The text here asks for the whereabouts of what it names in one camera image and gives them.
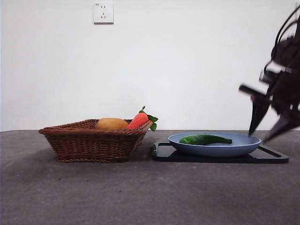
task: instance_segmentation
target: plate rim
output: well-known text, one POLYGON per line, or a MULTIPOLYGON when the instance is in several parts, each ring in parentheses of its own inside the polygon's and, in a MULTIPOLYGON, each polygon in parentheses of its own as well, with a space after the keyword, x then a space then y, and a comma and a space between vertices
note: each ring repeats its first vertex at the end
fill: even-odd
POLYGON ((199 146, 199 147, 205 147, 205 148, 240 148, 240 147, 245 147, 245 146, 251 146, 251 145, 257 145, 260 144, 262 142, 262 140, 258 137, 255 136, 250 136, 253 137, 255 139, 257 139, 257 142, 252 143, 252 144, 244 144, 244 145, 222 145, 222 146, 218 146, 218 145, 194 145, 194 144, 184 144, 184 143, 179 143, 179 142, 175 142, 170 140, 171 137, 176 136, 176 135, 182 135, 182 134, 203 134, 203 133, 218 133, 218 134, 233 134, 233 135, 240 135, 240 136, 249 136, 249 135, 243 135, 243 134, 238 134, 238 133, 227 133, 227 132, 185 132, 185 133, 179 133, 179 134, 175 134, 175 135, 171 135, 168 137, 168 141, 169 142, 173 142, 176 144, 182 144, 182 145, 186 145, 186 146, 199 146))

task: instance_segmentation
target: blue plate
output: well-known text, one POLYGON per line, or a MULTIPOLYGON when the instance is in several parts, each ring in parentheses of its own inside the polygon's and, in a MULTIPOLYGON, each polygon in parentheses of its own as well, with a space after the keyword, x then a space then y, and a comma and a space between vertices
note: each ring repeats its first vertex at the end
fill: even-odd
POLYGON ((168 138, 170 144, 179 152, 192 155, 208 157, 236 157, 249 154, 256 150, 261 143, 261 139, 248 135, 219 133, 219 132, 193 132, 172 135, 168 138), (179 140, 189 135, 217 135, 232 139, 231 144, 210 144, 210 145, 192 145, 182 144, 179 140))

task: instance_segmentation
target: basket rim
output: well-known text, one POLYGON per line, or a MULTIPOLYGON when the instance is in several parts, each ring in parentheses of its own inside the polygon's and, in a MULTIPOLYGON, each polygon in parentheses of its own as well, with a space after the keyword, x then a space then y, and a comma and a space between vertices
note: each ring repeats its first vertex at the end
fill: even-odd
POLYGON ((67 124, 62 124, 62 125, 57 125, 57 126, 52 126, 52 127, 45 127, 43 129, 40 129, 38 132, 40 134, 44 134, 44 133, 49 133, 49 132, 55 132, 55 131, 61 131, 63 133, 67 132, 67 133, 82 133, 84 132, 85 134, 130 134, 130 133, 134 133, 134 132, 142 132, 144 129, 148 130, 150 128, 150 126, 152 125, 152 121, 148 120, 146 123, 144 123, 143 125, 141 125, 140 127, 137 128, 133 128, 133 129, 120 129, 120 130, 105 130, 105 129, 91 129, 91 128, 70 128, 69 126, 74 126, 77 124, 83 124, 86 122, 91 122, 91 121, 98 121, 99 119, 87 119, 87 120, 82 120, 79 122, 74 122, 74 123, 67 123, 67 124))

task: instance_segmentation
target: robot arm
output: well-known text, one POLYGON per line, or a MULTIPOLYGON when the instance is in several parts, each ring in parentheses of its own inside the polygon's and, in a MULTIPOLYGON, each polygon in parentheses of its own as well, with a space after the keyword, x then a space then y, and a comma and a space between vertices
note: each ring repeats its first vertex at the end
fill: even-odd
POLYGON ((269 106, 280 115, 280 119, 265 137, 264 142, 280 135, 290 129, 300 126, 300 17, 290 23, 284 32, 293 24, 297 24, 294 37, 288 37, 281 41, 280 32, 300 8, 297 7, 281 27, 276 37, 275 45, 271 53, 271 61, 265 66, 260 76, 260 81, 269 85, 267 93, 263 94, 246 85, 241 85, 239 90, 250 94, 253 100, 252 119, 249 135, 252 135, 260 124, 269 106), (279 73, 267 70, 271 62, 275 62, 285 69, 279 73))

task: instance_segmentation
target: fake carrot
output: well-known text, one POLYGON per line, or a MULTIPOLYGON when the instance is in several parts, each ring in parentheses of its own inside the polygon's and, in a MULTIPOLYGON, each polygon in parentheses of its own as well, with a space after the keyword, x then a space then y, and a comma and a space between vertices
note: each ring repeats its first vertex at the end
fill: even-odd
POLYGON ((127 129, 134 129, 139 128, 141 125, 145 124, 147 121, 151 120, 153 123, 150 127, 152 131, 156 130, 156 121, 158 120, 157 117, 148 115, 145 111, 145 106, 143 106, 142 110, 132 119, 132 121, 127 125, 127 129))
POLYGON ((132 121, 127 125, 127 129, 133 129, 133 128, 139 128, 141 125, 146 123, 148 121, 148 116, 147 114, 140 112, 138 113, 132 121))

